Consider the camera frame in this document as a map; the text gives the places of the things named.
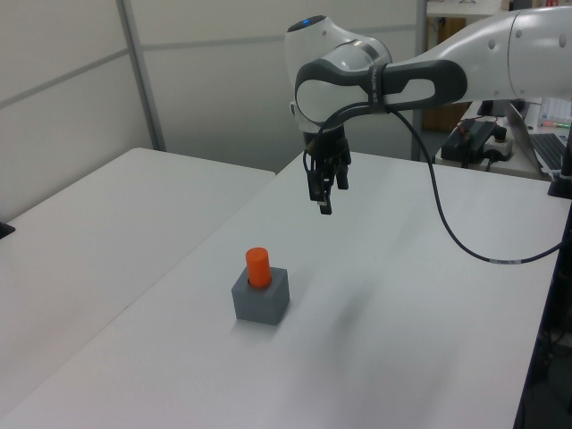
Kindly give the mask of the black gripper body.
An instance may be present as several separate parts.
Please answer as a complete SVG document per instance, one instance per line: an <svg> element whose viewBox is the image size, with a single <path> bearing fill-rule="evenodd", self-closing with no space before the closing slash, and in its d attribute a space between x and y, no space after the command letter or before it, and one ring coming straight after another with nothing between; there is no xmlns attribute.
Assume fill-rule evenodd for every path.
<svg viewBox="0 0 572 429"><path fill-rule="evenodd" d="M322 134L304 132L306 151L316 159L329 159L341 156L349 150L345 128L326 130Z"/></svg>

